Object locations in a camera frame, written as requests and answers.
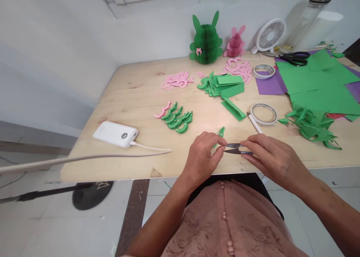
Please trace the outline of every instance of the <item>white fan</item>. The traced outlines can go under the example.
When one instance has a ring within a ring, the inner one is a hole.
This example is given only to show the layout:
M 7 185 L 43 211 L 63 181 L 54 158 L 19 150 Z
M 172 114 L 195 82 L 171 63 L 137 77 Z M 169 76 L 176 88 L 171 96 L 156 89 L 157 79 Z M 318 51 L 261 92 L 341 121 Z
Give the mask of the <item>white fan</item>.
M 258 51 L 274 52 L 274 47 L 286 31 L 286 22 L 275 18 L 264 23 L 256 33 L 256 45 L 251 49 L 252 54 Z

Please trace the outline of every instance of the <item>thread snips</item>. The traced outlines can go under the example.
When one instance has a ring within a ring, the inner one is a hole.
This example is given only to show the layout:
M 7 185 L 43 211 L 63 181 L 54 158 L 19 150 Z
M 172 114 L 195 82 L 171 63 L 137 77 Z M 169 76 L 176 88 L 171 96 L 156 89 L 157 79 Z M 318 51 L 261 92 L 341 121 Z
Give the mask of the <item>thread snips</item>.
M 224 152 L 231 153 L 231 154 L 239 154 L 239 155 L 241 155 L 241 154 L 253 155 L 254 154 L 253 152 L 250 152 L 250 151 L 240 151 L 239 148 L 243 147 L 242 144 L 233 143 L 233 144 L 228 144 L 227 147 L 234 148 L 234 149 L 225 150 Z

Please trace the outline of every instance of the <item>bunny ear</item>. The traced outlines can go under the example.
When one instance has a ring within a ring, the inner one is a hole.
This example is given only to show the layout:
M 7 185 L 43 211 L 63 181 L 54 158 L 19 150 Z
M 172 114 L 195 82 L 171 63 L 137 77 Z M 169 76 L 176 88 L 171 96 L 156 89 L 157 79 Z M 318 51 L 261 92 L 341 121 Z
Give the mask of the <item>bunny ear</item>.
M 197 31 L 201 26 L 199 19 L 195 15 L 192 16 L 192 22 L 194 23 L 195 30 Z
M 235 34 L 236 34 L 236 27 L 233 27 L 233 28 L 231 29 L 231 35 L 232 35 L 232 36 L 235 36 Z
M 241 26 L 241 28 L 240 28 L 240 30 L 239 30 L 239 34 L 240 34 L 240 35 L 245 31 L 245 28 L 246 28 L 245 25 Z
M 217 11 L 217 12 L 215 13 L 215 16 L 214 16 L 214 18 L 213 18 L 213 23 L 211 24 L 212 27 L 215 27 L 215 26 L 216 26 L 216 24 L 218 23 L 218 19 L 219 19 L 219 11 Z

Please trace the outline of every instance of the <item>stand base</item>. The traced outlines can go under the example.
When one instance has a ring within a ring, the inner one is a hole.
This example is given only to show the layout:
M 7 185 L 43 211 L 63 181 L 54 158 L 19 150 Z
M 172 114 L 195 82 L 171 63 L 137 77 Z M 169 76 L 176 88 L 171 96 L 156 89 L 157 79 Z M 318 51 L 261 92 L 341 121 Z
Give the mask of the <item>stand base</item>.
M 110 192 L 113 181 L 96 182 L 90 188 L 75 190 L 72 193 L 72 204 L 78 210 L 88 210 L 101 203 Z

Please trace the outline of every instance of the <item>tape roll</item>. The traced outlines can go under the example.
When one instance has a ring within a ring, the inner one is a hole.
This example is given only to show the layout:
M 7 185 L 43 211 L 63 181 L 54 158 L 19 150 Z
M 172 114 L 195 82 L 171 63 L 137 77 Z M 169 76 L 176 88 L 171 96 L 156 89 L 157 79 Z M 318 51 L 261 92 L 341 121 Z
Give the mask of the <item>tape roll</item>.
M 274 120 L 268 122 L 268 121 L 262 121 L 262 120 L 258 119 L 258 118 L 254 115 L 254 108 L 256 108 L 256 107 L 265 107 L 265 108 L 269 109 L 269 110 L 273 113 L 273 115 L 274 115 Z M 250 109 L 250 113 L 251 113 L 251 116 L 254 118 L 254 120 L 255 120 L 257 123 L 261 124 L 261 125 L 266 125 L 266 126 L 268 126 L 268 125 L 274 125 L 274 124 L 276 123 L 276 121 L 278 120 L 278 119 L 277 119 L 277 118 L 278 118 L 278 113 L 276 112 L 276 110 L 275 110 L 273 107 L 271 107 L 271 106 L 269 106 L 269 105 L 267 105 L 267 104 L 263 104 L 263 103 L 254 104 L 254 105 L 251 107 L 251 109 Z
M 264 69 L 269 73 L 269 75 L 261 75 L 256 72 L 257 69 Z M 275 74 L 275 68 L 270 65 L 260 64 L 252 69 L 252 74 L 254 75 L 255 78 L 264 80 L 264 79 L 270 78 L 271 76 L 273 76 Z

